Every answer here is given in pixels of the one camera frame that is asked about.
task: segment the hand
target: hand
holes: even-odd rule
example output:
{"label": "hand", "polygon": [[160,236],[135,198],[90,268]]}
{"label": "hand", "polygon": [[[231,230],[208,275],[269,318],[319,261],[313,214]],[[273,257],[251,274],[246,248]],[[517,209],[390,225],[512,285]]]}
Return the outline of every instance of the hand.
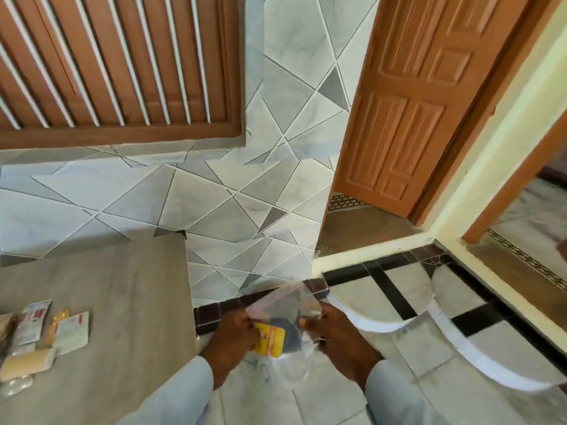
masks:
{"label": "hand", "polygon": [[300,319],[306,331],[321,336],[321,350],[347,379],[354,380],[364,391],[374,365],[384,359],[358,332],[358,329],[339,309],[321,303],[322,318]]}
{"label": "hand", "polygon": [[260,332],[254,328],[245,309],[225,314],[201,356],[213,371],[213,390],[222,386],[229,373],[254,349]]}

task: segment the yellow label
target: yellow label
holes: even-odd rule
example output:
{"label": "yellow label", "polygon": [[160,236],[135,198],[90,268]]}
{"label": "yellow label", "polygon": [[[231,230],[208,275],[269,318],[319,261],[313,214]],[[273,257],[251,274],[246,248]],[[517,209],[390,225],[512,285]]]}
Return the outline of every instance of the yellow label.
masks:
{"label": "yellow label", "polygon": [[254,326],[260,330],[262,336],[254,350],[260,355],[279,358],[284,350],[285,330],[259,322],[254,322]]}

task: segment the wooden door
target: wooden door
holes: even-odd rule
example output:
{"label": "wooden door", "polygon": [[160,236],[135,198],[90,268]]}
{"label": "wooden door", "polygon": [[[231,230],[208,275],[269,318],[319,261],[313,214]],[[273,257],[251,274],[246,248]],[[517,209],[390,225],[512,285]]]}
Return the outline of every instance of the wooden door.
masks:
{"label": "wooden door", "polygon": [[528,0],[380,0],[335,190],[408,217]]}
{"label": "wooden door", "polygon": [[236,137],[241,0],[0,0],[0,149]]}

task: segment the person's left hand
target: person's left hand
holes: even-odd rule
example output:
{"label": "person's left hand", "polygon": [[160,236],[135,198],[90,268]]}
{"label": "person's left hand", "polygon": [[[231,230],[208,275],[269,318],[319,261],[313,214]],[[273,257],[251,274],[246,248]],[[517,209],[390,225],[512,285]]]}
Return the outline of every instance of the person's left hand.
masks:
{"label": "person's left hand", "polygon": [[201,356],[213,371],[213,390],[222,386],[229,373],[254,349],[260,332],[254,328],[245,309],[225,314]]}

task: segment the light blue sleeve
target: light blue sleeve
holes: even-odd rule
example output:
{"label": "light blue sleeve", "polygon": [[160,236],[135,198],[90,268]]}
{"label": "light blue sleeve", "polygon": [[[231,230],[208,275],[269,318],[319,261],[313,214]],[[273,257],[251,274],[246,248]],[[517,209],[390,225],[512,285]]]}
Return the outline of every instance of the light blue sleeve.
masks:
{"label": "light blue sleeve", "polygon": [[194,357],[117,425],[204,423],[212,392],[213,372],[209,363],[203,357]]}
{"label": "light blue sleeve", "polygon": [[374,365],[365,396],[376,425],[449,425],[387,360]]}

